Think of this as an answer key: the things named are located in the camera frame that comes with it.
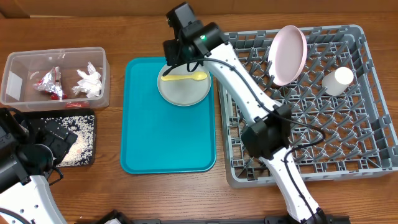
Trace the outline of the yellow plastic spoon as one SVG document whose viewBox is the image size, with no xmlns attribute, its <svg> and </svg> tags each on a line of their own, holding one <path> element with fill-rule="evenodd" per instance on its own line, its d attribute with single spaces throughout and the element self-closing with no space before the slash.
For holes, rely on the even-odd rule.
<svg viewBox="0 0 398 224">
<path fill-rule="evenodd" d="M 169 81 L 177 81 L 177 80 L 196 80 L 196 81 L 201 81 L 207 79 L 208 75 L 205 72 L 193 72 L 188 75 L 166 75 L 166 76 L 161 76 L 161 80 L 165 82 Z"/>
</svg>

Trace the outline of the red sauce packet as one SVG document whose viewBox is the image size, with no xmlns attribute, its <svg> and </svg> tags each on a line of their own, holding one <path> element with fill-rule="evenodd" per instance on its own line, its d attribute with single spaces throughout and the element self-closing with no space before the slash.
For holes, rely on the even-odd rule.
<svg viewBox="0 0 398 224">
<path fill-rule="evenodd" d="M 85 108 L 86 107 L 86 103 L 83 102 L 68 102 L 65 105 L 66 108 Z"/>
</svg>

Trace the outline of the grey small plate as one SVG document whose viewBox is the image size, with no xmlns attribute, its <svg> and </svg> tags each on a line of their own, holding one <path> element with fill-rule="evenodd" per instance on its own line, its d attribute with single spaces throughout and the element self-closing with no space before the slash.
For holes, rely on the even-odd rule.
<svg viewBox="0 0 398 224">
<path fill-rule="evenodd" d="M 157 87 L 162 97 L 169 103 L 177 106 L 191 106 L 203 100 L 211 88 L 211 75 L 208 70 L 199 66 L 196 72 L 205 72 L 207 78 L 204 80 L 174 80 L 163 81 L 162 74 L 170 68 L 164 65 L 157 78 Z"/>
</svg>

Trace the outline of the silver foil wrapper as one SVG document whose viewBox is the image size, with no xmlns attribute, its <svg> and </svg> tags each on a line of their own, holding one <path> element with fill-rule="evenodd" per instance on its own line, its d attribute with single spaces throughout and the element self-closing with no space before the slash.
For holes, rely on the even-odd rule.
<svg viewBox="0 0 398 224">
<path fill-rule="evenodd" d="M 68 96 L 62 89 L 61 76 L 60 67 L 53 67 L 33 87 L 47 93 L 52 100 L 66 100 Z"/>
</svg>

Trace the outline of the white napkin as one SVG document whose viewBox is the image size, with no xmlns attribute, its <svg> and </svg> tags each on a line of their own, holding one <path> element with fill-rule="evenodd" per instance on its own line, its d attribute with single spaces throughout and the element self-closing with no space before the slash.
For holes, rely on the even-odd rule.
<svg viewBox="0 0 398 224">
<path fill-rule="evenodd" d="M 76 71 L 81 80 L 77 82 L 77 86 L 72 88 L 72 91 L 75 95 L 85 93 L 87 98 L 98 97 L 102 90 L 101 75 L 91 62 L 88 62 L 87 69 L 88 73 L 82 70 Z"/>
</svg>

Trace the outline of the white large plate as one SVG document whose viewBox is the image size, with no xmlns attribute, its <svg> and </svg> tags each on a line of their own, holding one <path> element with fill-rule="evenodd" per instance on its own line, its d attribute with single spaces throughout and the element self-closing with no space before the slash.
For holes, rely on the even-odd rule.
<svg viewBox="0 0 398 224">
<path fill-rule="evenodd" d="M 283 27 L 271 43 L 268 62 L 269 75 L 274 84 L 287 85 L 301 74 L 307 59 L 307 40 L 303 32 L 293 26 Z"/>
</svg>

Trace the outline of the white plastic cup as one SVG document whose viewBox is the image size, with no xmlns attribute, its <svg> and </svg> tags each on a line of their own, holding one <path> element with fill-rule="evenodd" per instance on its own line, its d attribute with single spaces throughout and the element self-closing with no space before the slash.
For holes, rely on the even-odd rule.
<svg viewBox="0 0 398 224">
<path fill-rule="evenodd" d="M 323 78 L 322 87 L 326 88 L 326 94 L 338 96 L 349 87 L 353 79 L 354 74 L 351 69 L 340 67 Z"/>
</svg>

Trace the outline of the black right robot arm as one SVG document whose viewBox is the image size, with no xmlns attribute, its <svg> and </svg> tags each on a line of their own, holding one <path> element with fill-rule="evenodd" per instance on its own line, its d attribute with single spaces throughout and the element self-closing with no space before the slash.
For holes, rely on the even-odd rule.
<svg viewBox="0 0 398 224">
<path fill-rule="evenodd" d="M 296 167 L 289 136 L 292 111 L 267 96 L 239 61 L 231 42 L 217 24 L 203 25 L 183 2 L 167 14 L 174 39 L 163 43 L 169 68 L 201 65 L 221 82 L 243 114 L 241 141 L 251 157 L 266 165 L 284 198 L 291 223 L 327 223 Z"/>
</svg>

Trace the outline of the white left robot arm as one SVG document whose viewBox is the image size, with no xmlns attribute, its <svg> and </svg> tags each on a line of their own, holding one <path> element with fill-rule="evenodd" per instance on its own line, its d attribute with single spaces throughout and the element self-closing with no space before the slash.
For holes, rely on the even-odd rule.
<svg viewBox="0 0 398 224">
<path fill-rule="evenodd" d="M 1 216 L 8 223 L 65 223 L 48 177 L 77 135 L 51 121 L 34 128 L 24 113 L 1 108 Z"/>
</svg>

